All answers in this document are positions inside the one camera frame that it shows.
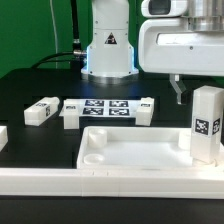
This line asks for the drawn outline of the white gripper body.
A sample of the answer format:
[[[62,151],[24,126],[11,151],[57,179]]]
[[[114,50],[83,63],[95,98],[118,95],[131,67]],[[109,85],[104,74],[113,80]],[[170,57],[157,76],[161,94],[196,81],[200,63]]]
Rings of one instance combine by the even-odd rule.
[[[139,31],[145,72],[224,76],[224,32],[195,32],[185,18],[148,19]]]

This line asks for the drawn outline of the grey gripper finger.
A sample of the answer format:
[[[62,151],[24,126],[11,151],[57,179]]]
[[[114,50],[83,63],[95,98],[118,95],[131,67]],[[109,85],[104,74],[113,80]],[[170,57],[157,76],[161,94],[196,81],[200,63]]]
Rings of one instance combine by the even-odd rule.
[[[184,93],[186,91],[186,87],[183,83],[182,77],[180,74],[170,74],[169,81],[171,86],[176,92],[177,103],[179,105],[183,105],[185,103]]]

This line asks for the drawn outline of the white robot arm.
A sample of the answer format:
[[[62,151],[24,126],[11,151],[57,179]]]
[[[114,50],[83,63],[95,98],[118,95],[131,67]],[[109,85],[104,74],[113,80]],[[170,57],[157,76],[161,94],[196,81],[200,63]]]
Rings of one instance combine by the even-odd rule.
[[[93,39],[82,77],[117,84],[139,69],[167,73],[177,94],[181,75],[224,77],[224,0],[143,0],[138,47],[128,40],[128,0],[92,0]]]

